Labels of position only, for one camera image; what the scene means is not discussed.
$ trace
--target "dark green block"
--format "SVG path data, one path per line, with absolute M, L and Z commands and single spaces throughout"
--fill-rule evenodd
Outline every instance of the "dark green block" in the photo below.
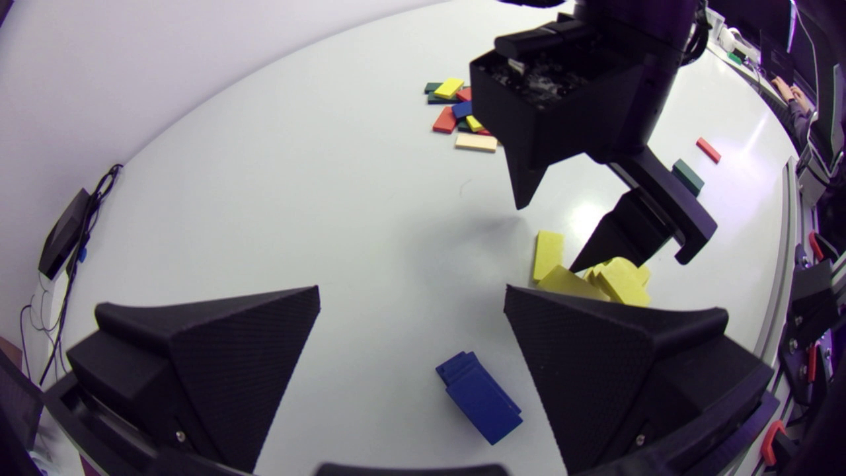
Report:
M 699 178 L 699 175 L 687 163 L 684 163 L 682 159 L 677 160 L 673 164 L 673 175 L 676 176 L 685 188 L 690 190 L 693 196 L 699 196 L 699 192 L 702 191 L 702 187 L 705 185 L 705 182 Z
M 450 97 L 449 99 L 444 99 L 443 97 L 437 97 L 437 96 L 435 96 L 434 91 L 429 93 L 429 97 L 428 97 L 427 101 L 430 104 L 455 104 L 455 103 L 461 102 L 461 100 L 458 99 L 458 97 L 456 97 L 456 96 Z
M 423 94 L 429 94 L 432 91 L 435 91 L 437 88 L 441 87 L 443 83 L 426 83 L 426 89 L 423 90 Z

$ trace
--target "black cable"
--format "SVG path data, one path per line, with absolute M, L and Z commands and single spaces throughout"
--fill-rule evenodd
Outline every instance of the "black cable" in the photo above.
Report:
M 702 56 L 702 53 L 705 52 L 706 48 L 708 48 L 708 31 L 711 29 L 711 25 L 708 23 L 708 18 L 705 13 L 707 6 L 708 3 L 706 0 L 701 0 L 699 2 L 699 8 L 696 10 L 694 17 L 696 28 L 688 41 L 687 47 L 684 49 L 681 66 L 687 66 L 688 64 L 693 63 L 699 59 L 700 56 Z
M 47 376 L 47 372 L 49 372 L 50 366 L 53 365 L 53 361 L 56 359 L 56 352 L 61 351 L 60 349 L 62 347 L 62 331 L 64 330 L 64 322 L 68 313 L 68 301 L 70 298 L 70 293 L 71 290 L 73 290 L 74 288 L 76 271 L 80 263 L 80 253 L 82 252 L 82 250 L 85 249 L 85 245 L 88 244 L 88 239 L 91 237 L 91 231 L 94 229 L 94 225 L 97 222 L 97 217 L 99 216 L 100 206 L 103 204 L 103 201 L 106 199 L 106 196 L 109 194 L 109 192 L 112 191 L 114 181 L 118 178 L 118 175 L 120 174 L 120 169 L 122 169 L 123 167 L 124 166 L 119 163 L 113 165 L 109 169 L 109 171 L 106 172 L 106 174 L 100 178 L 100 181 L 97 182 L 97 187 L 94 189 L 94 193 L 91 194 L 91 197 L 88 199 L 88 203 L 85 205 L 85 214 L 83 215 L 83 223 L 82 227 L 80 228 L 80 235 L 76 241 L 76 244 L 74 245 L 73 251 L 70 254 L 70 261 L 68 262 L 68 286 L 65 289 L 64 298 L 62 299 L 62 307 L 59 309 L 58 313 L 58 332 L 56 333 L 56 341 L 53 342 L 52 351 L 50 352 L 50 358 L 47 359 L 47 365 L 44 367 L 44 372 L 41 373 L 41 378 L 38 381 L 39 385 L 44 384 L 44 379 Z M 64 359 L 60 357 L 59 361 L 61 362 L 64 368 Z
M 27 304 L 20 309 L 20 346 L 24 351 L 24 362 L 26 362 L 26 378 L 32 379 L 30 376 L 30 359 L 26 356 L 26 338 L 24 337 L 24 311 L 26 308 L 32 309 L 32 304 Z

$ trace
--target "stack of blocks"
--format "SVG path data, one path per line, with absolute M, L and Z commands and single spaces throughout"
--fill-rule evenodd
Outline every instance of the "stack of blocks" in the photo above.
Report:
M 520 408 L 473 352 L 460 352 L 435 370 L 447 385 L 447 394 L 491 445 L 523 423 Z
M 538 289 L 631 306 L 649 305 L 651 299 L 645 288 L 650 272 L 646 266 L 638 268 L 629 260 L 616 257 L 588 269 L 581 279 L 562 266 L 563 249 L 563 235 L 538 232 L 532 270 Z
M 630 306 L 649 306 L 646 293 L 651 273 L 646 266 L 635 266 L 624 257 L 616 257 L 585 271 L 585 280 L 608 294 L 614 302 Z
M 464 86 L 462 80 L 449 78 L 443 83 L 426 83 L 423 92 L 428 95 L 429 104 L 454 104 L 443 108 L 432 130 L 452 134 L 458 128 L 455 140 L 458 149 L 497 151 L 497 139 L 473 117 L 473 92 L 469 86 Z

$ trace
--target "desk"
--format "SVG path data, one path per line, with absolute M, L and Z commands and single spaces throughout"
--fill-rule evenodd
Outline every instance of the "desk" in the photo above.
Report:
M 455 136 L 430 132 L 440 108 L 422 94 L 427 81 L 466 78 L 495 36 L 554 15 L 488 0 L 422 8 L 304 48 L 199 106 L 127 163 L 74 285 L 66 348 L 95 330 L 98 302 L 318 284 L 322 311 L 257 473 L 311 474 L 325 461 L 563 473 L 503 314 L 505 285 L 529 284 L 540 229 L 565 234 L 571 263 L 627 189 L 581 156 L 552 166 L 517 211 L 503 150 L 453 149 Z M 696 147 L 700 136 L 719 165 Z M 754 350 L 776 277 L 790 140 L 705 54 L 679 72 L 650 145 L 705 181 L 699 200 L 719 225 L 691 264 L 676 263 L 674 242 L 648 262 L 652 305 L 725 307 L 728 335 Z M 458 351 L 475 351 L 523 408 L 525 422 L 495 446 L 435 373 Z
M 758 84 L 758 87 L 762 88 L 764 91 L 766 91 L 767 94 L 778 100 L 781 104 L 784 105 L 784 107 L 787 107 L 788 104 L 784 101 L 782 95 L 779 94 L 778 91 L 776 91 L 776 88 L 773 87 L 772 83 L 764 75 L 760 74 L 756 70 L 751 70 L 749 68 L 746 68 L 742 64 L 737 64 L 732 61 L 731 58 L 728 57 L 728 53 L 726 53 L 726 50 L 722 49 L 722 47 L 718 43 L 709 41 L 708 51 L 713 53 L 714 56 L 716 56 L 717 58 L 720 58 L 725 64 L 731 66 L 732 69 L 740 73 L 744 78 L 747 78 L 747 80 Z

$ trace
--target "black plastic housing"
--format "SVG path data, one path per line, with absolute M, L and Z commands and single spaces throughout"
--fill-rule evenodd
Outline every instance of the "black plastic housing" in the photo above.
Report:
M 320 312 L 317 286 L 168 307 L 100 304 L 45 404 L 107 473 L 172 447 L 251 472 Z

